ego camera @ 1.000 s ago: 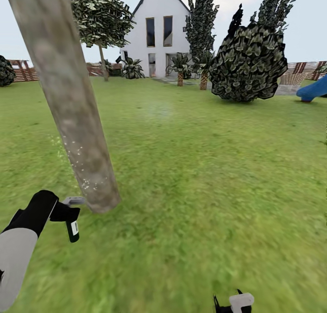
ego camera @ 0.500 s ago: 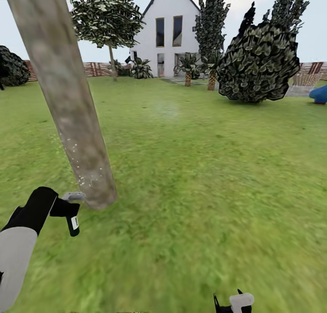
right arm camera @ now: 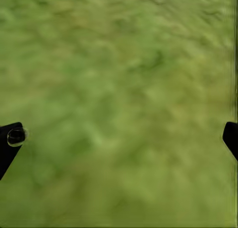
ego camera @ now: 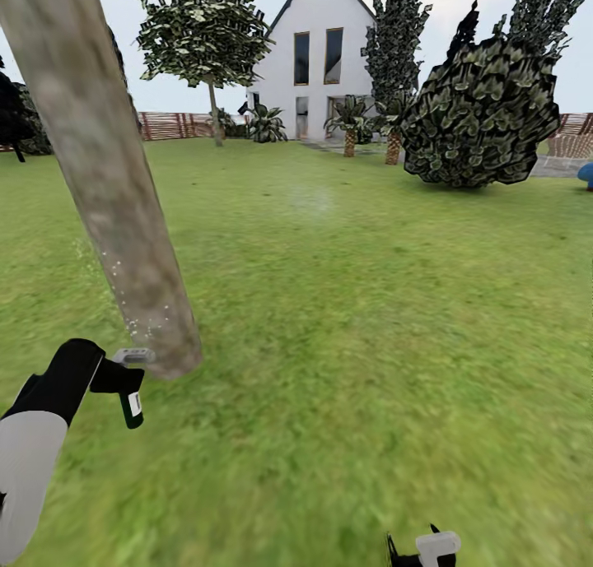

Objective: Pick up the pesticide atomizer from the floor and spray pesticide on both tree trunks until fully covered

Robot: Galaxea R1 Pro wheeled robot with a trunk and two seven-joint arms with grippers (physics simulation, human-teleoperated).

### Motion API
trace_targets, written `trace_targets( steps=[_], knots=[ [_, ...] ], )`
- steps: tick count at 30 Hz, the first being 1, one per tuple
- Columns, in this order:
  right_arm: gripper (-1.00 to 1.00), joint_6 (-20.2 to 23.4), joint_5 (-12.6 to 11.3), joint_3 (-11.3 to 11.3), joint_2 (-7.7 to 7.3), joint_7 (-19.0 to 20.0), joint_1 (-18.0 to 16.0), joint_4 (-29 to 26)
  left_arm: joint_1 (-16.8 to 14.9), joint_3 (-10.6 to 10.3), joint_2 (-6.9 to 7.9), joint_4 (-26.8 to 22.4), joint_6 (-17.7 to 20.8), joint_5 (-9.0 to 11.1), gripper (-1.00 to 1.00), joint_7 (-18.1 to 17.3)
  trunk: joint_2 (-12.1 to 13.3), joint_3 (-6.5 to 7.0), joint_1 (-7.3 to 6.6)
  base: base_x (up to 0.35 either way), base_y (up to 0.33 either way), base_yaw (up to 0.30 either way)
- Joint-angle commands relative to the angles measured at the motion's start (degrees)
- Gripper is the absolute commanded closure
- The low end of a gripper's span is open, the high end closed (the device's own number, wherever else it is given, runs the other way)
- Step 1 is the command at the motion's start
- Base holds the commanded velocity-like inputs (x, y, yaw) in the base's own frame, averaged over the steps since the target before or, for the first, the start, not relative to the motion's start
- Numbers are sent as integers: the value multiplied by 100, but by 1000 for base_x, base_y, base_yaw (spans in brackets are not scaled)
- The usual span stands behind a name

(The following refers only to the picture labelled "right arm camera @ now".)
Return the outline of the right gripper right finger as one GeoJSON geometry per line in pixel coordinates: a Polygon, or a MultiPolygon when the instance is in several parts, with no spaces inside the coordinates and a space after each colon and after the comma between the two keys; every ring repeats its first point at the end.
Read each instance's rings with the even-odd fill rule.
{"type": "Polygon", "coordinates": [[[238,123],[227,122],[223,133],[223,141],[238,161],[238,123]]]}

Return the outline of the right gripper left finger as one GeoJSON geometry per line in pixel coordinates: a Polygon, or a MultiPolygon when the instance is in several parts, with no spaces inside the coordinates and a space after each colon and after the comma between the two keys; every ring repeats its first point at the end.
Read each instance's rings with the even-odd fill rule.
{"type": "Polygon", "coordinates": [[[28,132],[21,122],[0,128],[0,180],[27,139],[28,132]]]}

